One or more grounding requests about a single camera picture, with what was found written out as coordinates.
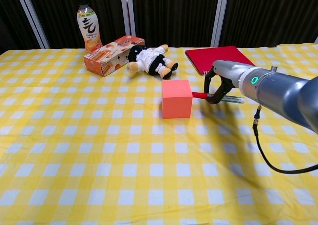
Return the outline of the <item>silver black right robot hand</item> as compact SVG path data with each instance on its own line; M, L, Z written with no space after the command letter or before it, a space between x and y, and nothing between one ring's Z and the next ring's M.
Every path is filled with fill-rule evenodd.
M239 88L239 81L244 72L253 68L253 65L233 61L216 60L211 69L205 74L204 92L207 94L206 101L217 104L221 101L230 103L244 103L242 97L226 96L233 88ZM213 94L209 93L210 83L214 76L218 75L221 85Z

